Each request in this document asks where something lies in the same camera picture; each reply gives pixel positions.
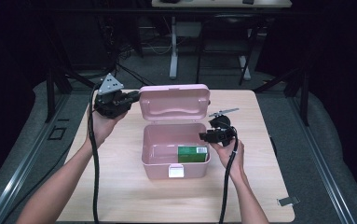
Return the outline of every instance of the pink plastic box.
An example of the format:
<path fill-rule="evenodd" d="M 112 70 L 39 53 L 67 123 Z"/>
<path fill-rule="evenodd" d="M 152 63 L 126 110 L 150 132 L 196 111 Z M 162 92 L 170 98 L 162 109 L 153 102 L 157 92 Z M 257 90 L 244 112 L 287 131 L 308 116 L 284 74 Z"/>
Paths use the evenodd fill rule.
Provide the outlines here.
<path fill-rule="evenodd" d="M 199 139 L 206 127 L 210 91 L 202 84 L 151 86 L 140 89 L 144 128 L 143 164 L 150 179 L 203 177 L 210 161 L 178 163 L 178 146 L 206 146 Z"/>

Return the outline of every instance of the person's arm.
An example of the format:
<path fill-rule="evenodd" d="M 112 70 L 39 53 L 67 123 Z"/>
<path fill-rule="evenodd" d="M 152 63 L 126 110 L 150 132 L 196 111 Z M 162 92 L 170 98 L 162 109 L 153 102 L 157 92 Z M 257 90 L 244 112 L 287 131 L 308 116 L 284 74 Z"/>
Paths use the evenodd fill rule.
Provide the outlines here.
<path fill-rule="evenodd" d="M 227 167 L 227 162 L 231 152 L 233 151 L 235 141 L 236 139 L 233 139 L 227 147 L 222 147 L 219 144 L 210 143 L 210 145 L 215 148 L 219 155 L 219 159 L 225 167 Z M 265 212 L 263 211 L 259 202 L 255 198 L 247 176 L 244 172 L 244 144 L 240 141 L 240 139 L 238 141 L 237 154 L 230 168 L 230 178 L 233 181 L 237 195 L 239 197 L 241 223 L 268 223 L 268 218 L 266 217 Z"/>
<path fill-rule="evenodd" d="M 93 112 L 93 129 L 97 147 L 104 142 L 117 122 L 125 115 L 107 119 Z M 91 142 L 87 137 L 77 153 L 30 198 L 21 211 L 17 223 L 54 223 L 70 200 L 91 157 Z"/>

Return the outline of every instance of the box lid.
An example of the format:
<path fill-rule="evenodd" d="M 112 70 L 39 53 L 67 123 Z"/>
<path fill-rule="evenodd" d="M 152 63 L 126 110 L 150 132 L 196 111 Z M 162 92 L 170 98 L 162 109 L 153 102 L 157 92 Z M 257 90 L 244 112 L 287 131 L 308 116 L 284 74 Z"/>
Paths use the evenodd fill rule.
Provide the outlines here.
<path fill-rule="evenodd" d="M 143 118 L 203 119 L 210 102 L 210 90 L 203 84 L 146 86 L 140 89 Z"/>

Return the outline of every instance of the green box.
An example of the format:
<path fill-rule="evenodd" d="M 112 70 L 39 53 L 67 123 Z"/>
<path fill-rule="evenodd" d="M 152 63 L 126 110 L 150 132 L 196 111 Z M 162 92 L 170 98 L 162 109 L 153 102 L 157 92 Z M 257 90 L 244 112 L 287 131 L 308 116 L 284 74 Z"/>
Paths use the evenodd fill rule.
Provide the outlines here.
<path fill-rule="evenodd" d="M 179 146 L 178 162 L 206 162 L 208 148 L 206 146 Z"/>

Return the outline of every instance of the table surface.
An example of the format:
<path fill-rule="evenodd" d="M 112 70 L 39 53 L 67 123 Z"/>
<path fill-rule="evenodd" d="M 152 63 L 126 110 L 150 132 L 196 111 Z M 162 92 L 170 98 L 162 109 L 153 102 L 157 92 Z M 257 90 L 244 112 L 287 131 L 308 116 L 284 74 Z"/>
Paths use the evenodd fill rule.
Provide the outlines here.
<path fill-rule="evenodd" d="M 291 206 L 279 206 L 278 199 L 288 197 L 268 131 L 255 94 L 252 91 L 212 90 L 208 113 L 239 108 L 228 114 L 245 145 L 244 169 L 254 195 L 270 222 L 291 222 Z M 211 118 L 199 120 L 207 128 Z M 207 174 L 192 179 L 148 179 L 142 163 L 144 127 L 139 104 L 114 129 L 99 148 L 100 221 L 110 222 L 209 222 L 219 220 L 225 169 L 211 148 Z M 78 128 L 67 156 L 69 160 L 86 138 L 87 115 Z M 91 160 L 77 188 L 65 206 L 59 221 L 92 221 L 94 163 Z M 225 222 L 240 222 L 239 203 L 234 185 L 229 182 Z"/>
<path fill-rule="evenodd" d="M 290 0 L 254 0 L 253 5 L 242 0 L 181 0 L 178 3 L 162 3 L 152 0 L 153 7 L 290 7 Z"/>

